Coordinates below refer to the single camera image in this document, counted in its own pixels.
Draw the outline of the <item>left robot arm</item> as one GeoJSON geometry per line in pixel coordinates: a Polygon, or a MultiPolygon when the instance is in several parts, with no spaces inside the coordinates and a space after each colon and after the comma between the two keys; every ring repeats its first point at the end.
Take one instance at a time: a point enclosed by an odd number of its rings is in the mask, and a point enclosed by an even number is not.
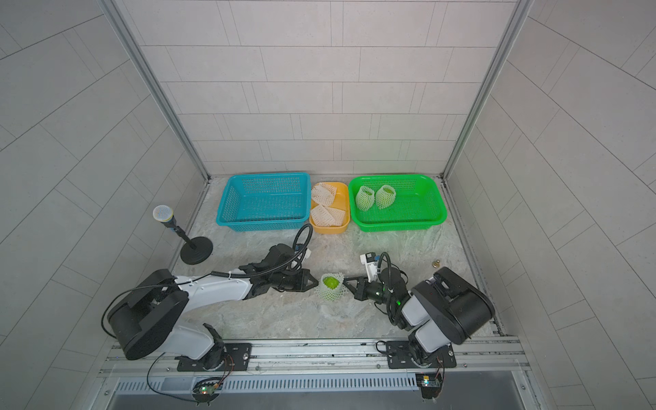
{"type": "Polygon", "coordinates": [[[209,324],[195,326],[184,314],[220,302],[244,301],[270,290],[302,293],[318,280],[302,266],[309,256],[314,229],[303,225],[292,245],[277,244],[266,257],[228,273],[176,277],[167,269],[152,273],[140,285],[115,297],[101,316],[104,332],[121,345],[128,360],[154,352],[176,354],[196,369],[213,371],[227,362],[227,348],[209,324]]]}

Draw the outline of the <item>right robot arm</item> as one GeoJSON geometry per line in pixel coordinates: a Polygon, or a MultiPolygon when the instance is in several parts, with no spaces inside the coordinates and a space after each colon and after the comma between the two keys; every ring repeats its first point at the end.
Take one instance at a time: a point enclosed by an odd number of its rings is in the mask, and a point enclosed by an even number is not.
{"type": "Polygon", "coordinates": [[[367,274],[342,285],[354,299],[371,301],[389,322],[408,331],[408,341],[374,343],[391,369],[455,368],[454,345],[462,345],[491,321],[495,308],[478,288],[443,266],[431,278],[408,289],[408,275],[388,254],[363,254],[367,274]]]}

